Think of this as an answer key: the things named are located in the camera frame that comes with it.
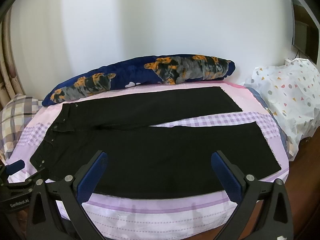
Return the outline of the black denim pants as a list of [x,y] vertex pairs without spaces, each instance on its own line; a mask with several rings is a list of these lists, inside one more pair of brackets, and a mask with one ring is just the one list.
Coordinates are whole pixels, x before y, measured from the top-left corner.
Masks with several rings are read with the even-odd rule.
[[133,199],[212,193],[222,189],[211,166],[218,150],[258,179],[280,170],[259,126],[168,128],[165,123],[238,112],[240,107],[219,87],[65,103],[30,162],[58,181],[103,151],[108,164],[97,193]]

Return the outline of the pink purple checked bedsheet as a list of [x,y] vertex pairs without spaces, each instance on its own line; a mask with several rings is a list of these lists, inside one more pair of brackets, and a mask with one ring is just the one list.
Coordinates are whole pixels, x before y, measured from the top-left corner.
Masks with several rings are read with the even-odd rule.
[[[136,93],[150,93],[177,89],[219,87],[241,107],[241,113],[209,115],[168,123],[174,126],[227,126],[255,122],[265,137],[280,170],[265,178],[272,182],[279,178],[286,180],[289,175],[285,139],[275,118],[267,108],[260,94],[244,86],[223,81],[196,82],[175,86],[147,85],[113,90],[96,95],[97,99],[124,96]],[[62,105],[44,107],[37,112],[23,130],[11,156],[4,159],[6,164],[17,160],[25,162],[25,168],[9,178],[11,182],[24,181],[35,173],[30,158],[44,139],[49,126],[61,112]],[[112,239],[184,239],[217,228],[227,222],[236,204],[223,191],[165,200],[132,200],[101,194],[93,194],[84,204],[84,210],[101,233]]]

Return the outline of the plaid grey pillow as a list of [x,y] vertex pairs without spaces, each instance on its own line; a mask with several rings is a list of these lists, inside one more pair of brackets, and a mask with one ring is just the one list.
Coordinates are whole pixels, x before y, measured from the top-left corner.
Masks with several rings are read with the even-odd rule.
[[1,110],[1,161],[10,158],[24,128],[41,107],[42,100],[16,94]]

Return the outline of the white polka dot quilt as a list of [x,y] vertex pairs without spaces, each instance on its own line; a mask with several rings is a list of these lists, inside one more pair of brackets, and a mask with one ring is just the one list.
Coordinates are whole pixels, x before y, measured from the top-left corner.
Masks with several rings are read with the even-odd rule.
[[267,104],[289,141],[294,160],[302,139],[319,128],[319,71],[308,59],[294,59],[283,66],[255,68],[244,86],[254,89]]

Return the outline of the navy tiger print blanket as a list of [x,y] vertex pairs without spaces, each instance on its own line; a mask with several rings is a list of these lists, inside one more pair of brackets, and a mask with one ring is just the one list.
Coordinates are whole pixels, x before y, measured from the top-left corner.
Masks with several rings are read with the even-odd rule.
[[58,84],[46,95],[42,105],[48,107],[137,85],[223,80],[234,71],[233,61],[214,56],[176,54],[136,57],[90,70]]

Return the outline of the dark wall mirror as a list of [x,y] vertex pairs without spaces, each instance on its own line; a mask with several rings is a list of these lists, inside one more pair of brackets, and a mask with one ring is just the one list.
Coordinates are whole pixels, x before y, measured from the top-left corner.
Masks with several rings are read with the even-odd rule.
[[291,0],[293,11],[292,45],[312,63],[317,64],[319,29],[300,0]]

